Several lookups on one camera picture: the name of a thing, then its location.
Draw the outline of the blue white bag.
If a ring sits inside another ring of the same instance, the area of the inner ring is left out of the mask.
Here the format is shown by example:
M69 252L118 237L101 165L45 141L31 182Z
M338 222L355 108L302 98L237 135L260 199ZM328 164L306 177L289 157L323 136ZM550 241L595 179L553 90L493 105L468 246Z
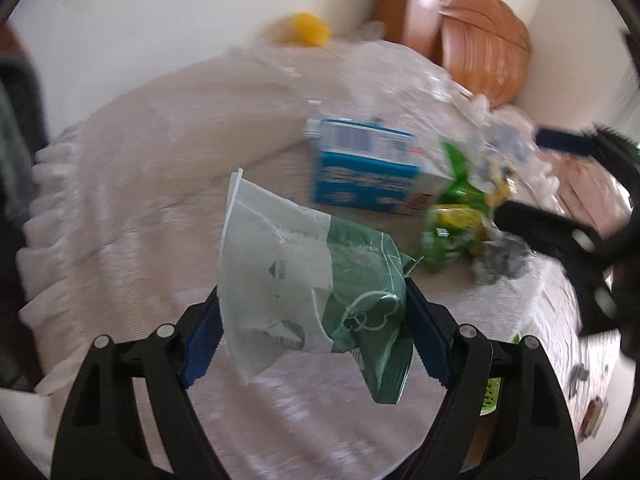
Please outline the blue white bag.
M526 118L498 117L480 127L482 155L511 165L526 165L535 155L535 126Z

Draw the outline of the green yellow snack wrapper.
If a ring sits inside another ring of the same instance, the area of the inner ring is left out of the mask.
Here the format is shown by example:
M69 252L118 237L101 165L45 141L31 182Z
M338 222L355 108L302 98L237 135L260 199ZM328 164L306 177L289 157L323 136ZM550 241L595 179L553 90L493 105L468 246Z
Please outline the green yellow snack wrapper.
M484 176L454 144L442 144L454 180L427 209L421 234L422 263L439 272L462 255L480 258L489 240L492 214L515 192L513 168L489 159Z

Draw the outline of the green white plastic bag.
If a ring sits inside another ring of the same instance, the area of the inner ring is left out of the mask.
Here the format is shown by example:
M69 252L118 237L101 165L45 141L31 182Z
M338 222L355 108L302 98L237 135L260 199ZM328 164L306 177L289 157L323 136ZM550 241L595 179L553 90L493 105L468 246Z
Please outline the green white plastic bag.
M251 382L286 352L349 353L372 400L399 401L412 361L406 276L390 234L231 178L218 297L236 372Z

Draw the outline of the pink bed sheet mattress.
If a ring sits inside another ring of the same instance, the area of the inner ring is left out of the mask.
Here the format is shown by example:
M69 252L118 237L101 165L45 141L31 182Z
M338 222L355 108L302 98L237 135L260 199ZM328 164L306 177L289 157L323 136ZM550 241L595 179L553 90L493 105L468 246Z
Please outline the pink bed sheet mattress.
M612 234L629 219L628 193L592 158L550 151L539 156L550 162L552 174L559 179L555 195L570 218L601 236Z

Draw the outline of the crumpled grey paper ball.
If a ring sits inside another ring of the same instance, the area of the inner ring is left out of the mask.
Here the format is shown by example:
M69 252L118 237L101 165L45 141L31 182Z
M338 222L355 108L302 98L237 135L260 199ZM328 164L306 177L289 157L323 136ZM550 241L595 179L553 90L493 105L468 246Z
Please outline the crumpled grey paper ball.
M472 263L474 280L480 285L496 284L502 278L517 280L528 272L531 256L529 246L519 237L486 240L482 254Z

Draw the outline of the wooden bed headboard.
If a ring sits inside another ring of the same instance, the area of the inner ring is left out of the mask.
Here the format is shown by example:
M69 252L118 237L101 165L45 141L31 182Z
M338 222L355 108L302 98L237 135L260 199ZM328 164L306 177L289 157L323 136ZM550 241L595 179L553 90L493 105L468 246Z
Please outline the wooden bed headboard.
M492 108L513 103L524 87L532 42L502 0L378 0L373 19L385 40L425 56Z

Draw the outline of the blue white milk carton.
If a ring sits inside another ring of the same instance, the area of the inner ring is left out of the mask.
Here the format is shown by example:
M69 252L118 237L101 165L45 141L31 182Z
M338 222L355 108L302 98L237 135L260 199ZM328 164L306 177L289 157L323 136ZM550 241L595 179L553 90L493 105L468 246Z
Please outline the blue white milk carton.
M312 197L318 204L417 216L448 188L454 173L439 141L346 119L313 117Z

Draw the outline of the yellow round cap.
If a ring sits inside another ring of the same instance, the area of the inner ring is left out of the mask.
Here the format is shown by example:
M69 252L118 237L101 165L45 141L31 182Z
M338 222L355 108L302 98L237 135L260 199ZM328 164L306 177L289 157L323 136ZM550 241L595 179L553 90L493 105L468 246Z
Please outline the yellow round cap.
M305 47L323 47L332 36L331 27L308 12L296 13L291 20L292 40Z

